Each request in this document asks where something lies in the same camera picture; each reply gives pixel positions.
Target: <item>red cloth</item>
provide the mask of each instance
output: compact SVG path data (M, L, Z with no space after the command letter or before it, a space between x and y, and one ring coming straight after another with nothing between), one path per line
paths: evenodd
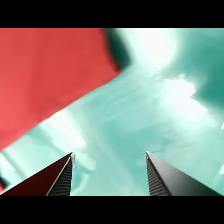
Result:
M103 29L0 29L0 149L117 74Z

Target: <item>glossy teal surface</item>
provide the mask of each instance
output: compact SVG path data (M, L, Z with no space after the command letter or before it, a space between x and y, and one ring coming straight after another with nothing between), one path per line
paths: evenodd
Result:
M72 195L149 195L150 151L224 194L224 29L117 32L132 65L5 149L2 173L13 185L73 151Z

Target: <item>shiny surface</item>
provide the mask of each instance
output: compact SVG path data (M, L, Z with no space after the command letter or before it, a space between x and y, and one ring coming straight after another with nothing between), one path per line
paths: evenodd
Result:
M224 195L224 29L117 31L132 65L5 149L18 176L73 151L72 195L149 195L150 151Z

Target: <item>teal surface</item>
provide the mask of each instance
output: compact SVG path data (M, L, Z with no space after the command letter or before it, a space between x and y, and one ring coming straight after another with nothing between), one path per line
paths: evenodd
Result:
M149 195L150 151L224 194L224 29L117 33L132 64L7 147L2 175L13 186L73 151L72 195Z

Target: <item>textured black strip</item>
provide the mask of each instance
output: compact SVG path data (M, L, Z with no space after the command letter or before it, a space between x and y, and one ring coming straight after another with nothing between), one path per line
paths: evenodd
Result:
M70 196L72 160L70 159L48 196Z
M169 196L166 187L156 173L154 167L148 159L148 156L146 156L146 158L150 196Z

